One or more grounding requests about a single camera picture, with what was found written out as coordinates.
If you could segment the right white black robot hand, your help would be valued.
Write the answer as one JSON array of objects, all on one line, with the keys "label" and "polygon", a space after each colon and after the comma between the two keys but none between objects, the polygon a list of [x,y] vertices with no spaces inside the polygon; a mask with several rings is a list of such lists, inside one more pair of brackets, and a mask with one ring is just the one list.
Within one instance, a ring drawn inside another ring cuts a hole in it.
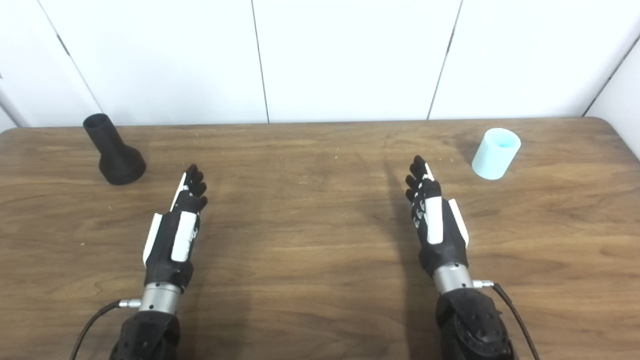
[{"label": "right white black robot hand", "polygon": [[457,201],[443,196],[441,184],[420,155],[413,158],[409,171],[406,197],[421,246],[421,267],[430,277],[447,264],[468,267],[469,233]]}]

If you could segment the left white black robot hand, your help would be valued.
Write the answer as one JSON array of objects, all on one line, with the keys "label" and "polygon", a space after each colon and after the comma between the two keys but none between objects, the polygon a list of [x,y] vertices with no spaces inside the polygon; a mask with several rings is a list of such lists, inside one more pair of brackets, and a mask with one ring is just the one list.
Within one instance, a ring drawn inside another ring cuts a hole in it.
[{"label": "left white black robot hand", "polygon": [[208,198],[204,174],[191,164],[182,174],[169,211],[155,213],[142,252],[144,285],[169,284],[184,292],[194,275],[191,261]]}]

